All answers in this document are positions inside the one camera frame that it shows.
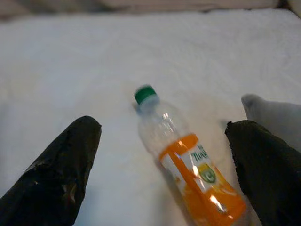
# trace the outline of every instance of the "bottle label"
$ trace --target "bottle label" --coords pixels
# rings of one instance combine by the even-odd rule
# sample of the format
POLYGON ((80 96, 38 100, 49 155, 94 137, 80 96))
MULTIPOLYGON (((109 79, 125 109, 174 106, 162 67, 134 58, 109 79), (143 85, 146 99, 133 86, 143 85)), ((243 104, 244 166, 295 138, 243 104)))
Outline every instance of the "bottle label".
POLYGON ((197 226, 231 225, 245 204, 212 164, 195 134, 167 147, 159 156, 173 175, 197 226))

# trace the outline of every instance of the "juice bottle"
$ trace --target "juice bottle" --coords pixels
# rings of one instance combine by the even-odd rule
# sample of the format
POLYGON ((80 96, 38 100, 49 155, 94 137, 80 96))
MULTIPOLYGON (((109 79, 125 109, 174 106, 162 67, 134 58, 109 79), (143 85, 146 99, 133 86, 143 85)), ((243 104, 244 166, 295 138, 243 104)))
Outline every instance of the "juice bottle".
POLYGON ((197 226, 232 226, 246 205, 223 178, 189 131, 178 110, 145 85, 135 92, 141 115, 139 135, 149 152, 169 171, 197 226))

